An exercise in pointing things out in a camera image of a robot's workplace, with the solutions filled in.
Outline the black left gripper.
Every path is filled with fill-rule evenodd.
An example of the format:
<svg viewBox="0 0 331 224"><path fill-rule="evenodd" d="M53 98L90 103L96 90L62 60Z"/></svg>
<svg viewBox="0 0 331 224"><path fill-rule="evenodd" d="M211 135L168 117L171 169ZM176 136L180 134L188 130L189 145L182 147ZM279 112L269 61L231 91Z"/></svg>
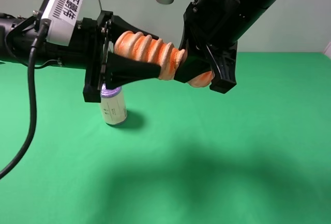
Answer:
<svg viewBox="0 0 331 224"><path fill-rule="evenodd" d="M107 41L110 26L111 41L117 39L126 31L142 32L144 36L151 35L158 40L158 36L141 30L113 15L113 12L102 10L97 19L83 18L76 21L75 29L83 36L83 57L85 59L85 79L83 87L84 101L87 103L100 103L101 67L103 62L104 44ZM108 53L104 82L107 89L115 89L125 84L158 78L161 67L158 64L135 61L115 53Z"/></svg>

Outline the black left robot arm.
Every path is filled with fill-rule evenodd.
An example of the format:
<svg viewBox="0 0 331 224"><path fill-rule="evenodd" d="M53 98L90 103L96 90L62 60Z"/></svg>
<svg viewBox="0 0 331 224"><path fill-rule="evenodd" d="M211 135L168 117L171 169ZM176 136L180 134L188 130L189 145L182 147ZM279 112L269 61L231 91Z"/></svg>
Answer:
<svg viewBox="0 0 331 224"><path fill-rule="evenodd" d="M1 13L1 60L27 63L31 45L37 35L35 17L14 18ZM161 67L138 62L109 51L122 31L137 28L111 11L101 11L95 20L77 21L68 46L43 41L37 50L36 64L49 62L55 67L85 70L83 97L85 102L99 103L103 85L115 89L125 84L157 78Z"/></svg>

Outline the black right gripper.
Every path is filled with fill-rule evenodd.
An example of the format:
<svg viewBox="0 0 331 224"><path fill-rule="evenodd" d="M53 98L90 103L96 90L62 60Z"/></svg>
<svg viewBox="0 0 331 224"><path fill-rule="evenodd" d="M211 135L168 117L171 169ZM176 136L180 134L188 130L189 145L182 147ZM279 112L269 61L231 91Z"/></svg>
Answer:
<svg viewBox="0 0 331 224"><path fill-rule="evenodd" d="M222 94L236 85L237 41L227 38L222 28L237 8L238 0L194 0L188 5L182 36L188 54L175 72L175 81L203 83Z"/></svg>

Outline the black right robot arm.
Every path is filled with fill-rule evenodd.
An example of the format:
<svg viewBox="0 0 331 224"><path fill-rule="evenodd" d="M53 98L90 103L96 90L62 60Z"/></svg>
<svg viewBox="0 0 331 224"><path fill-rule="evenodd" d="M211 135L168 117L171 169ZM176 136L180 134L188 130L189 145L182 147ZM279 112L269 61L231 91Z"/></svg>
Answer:
<svg viewBox="0 0 331 224"><path fill-rule="evenodd" d="M194 0L184 13L180 44L188 57L174 79L187 83L210 72L212 91L226 93L236 85L239 38L276 0Z"/></svg>

